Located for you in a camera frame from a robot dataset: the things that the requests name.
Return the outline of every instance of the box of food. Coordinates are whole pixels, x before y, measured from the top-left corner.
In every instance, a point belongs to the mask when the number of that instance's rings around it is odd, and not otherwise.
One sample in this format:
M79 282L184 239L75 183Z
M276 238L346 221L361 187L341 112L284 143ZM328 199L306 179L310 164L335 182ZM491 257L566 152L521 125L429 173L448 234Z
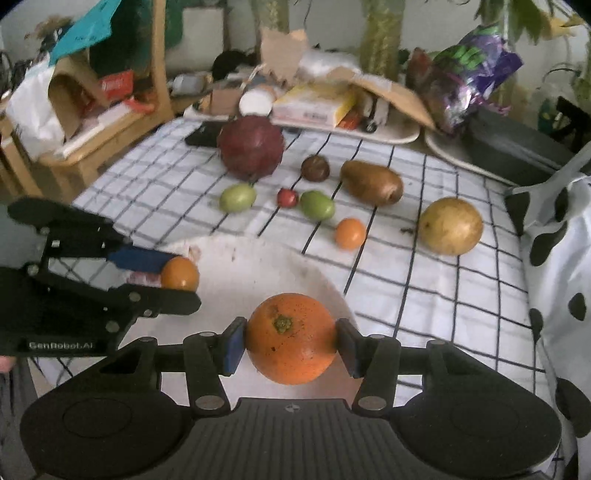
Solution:
M279 121L334 128L356 101L355 88L347 83L297 85L273 103L272 116Z

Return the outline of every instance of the fruit stem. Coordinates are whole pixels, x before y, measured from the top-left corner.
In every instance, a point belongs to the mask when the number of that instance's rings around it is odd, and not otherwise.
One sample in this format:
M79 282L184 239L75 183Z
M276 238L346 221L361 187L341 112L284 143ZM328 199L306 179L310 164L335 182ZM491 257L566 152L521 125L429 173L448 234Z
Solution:
M291 328L291 324L291 317L286 317L285 315L278 315L273 321L273 327L275 327L277 333L285 333Z

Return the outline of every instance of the tomato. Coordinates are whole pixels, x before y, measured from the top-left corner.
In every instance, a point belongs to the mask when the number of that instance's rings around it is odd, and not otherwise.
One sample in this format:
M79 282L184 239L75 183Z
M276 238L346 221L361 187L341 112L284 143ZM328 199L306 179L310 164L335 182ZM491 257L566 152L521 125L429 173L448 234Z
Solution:
M293 190L281 189L277 193L277 205L281 208L293 208L297 205L298 201L298 194Z

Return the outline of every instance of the brown fruit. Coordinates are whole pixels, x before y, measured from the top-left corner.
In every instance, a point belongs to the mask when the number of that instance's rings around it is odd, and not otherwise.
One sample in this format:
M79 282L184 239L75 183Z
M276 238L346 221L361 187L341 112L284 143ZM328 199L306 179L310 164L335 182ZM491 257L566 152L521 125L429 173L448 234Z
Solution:
M340 179L353 197L376 207L393 205L404 192L404 183L396 172L361 160L347 160L340 169Z
M301 176L308 181L325 181L330 175L330 165L322 155L310 155L301 164Z
M484 225L473 205L446 197L433 202L418 221L420 239L440 255L463 255L480 241Z
M281 163L284 139L268 118L247 115L222 128L217 146L228 172L242 181L256 181Z

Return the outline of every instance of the plant leaf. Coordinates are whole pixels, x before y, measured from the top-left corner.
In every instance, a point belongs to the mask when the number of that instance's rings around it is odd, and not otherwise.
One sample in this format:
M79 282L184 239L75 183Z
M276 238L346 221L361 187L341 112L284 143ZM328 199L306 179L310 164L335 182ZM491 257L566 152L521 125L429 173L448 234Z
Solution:
M503 0L480 0L474 20L480 17L483 24L497 22L503 11L503 3Z
M512 14L516 15L519 25L522 25L527 36L537 44L542 33L542 13L533 0L512 0Z
M521 17L519 16L519 10L516 8L517 2L511 2L509 6L509 38L512 43L517 43L517 41L523 35L523 30L525 25L521 21Z

